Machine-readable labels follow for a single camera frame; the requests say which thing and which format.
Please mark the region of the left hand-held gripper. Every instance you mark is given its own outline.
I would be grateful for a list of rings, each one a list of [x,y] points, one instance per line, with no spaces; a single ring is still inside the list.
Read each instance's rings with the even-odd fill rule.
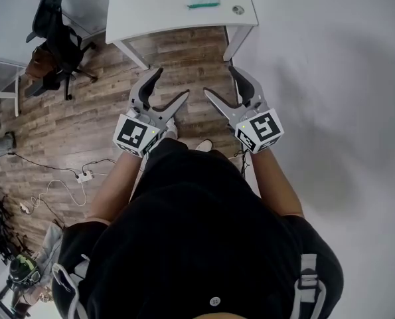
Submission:
[[[151,107],[149,98],[163,68],[144,74],[131,88],[127,111],[119,115],[113,143],[121,150],[144,158],[166,132],[166,122],[186,102],[190,90],[179,93],[164,107]]]

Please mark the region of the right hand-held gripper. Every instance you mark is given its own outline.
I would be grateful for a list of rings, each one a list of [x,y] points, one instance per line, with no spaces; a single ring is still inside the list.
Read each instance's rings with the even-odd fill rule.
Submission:
[[[234,136],[253,154],[274,145],[284,134],[276,111],[264,100],[261,84],[244,69],[228,67],[241,102],[229,105],[215,91],[204,87],[203,92],[210,103],[231,122]]]

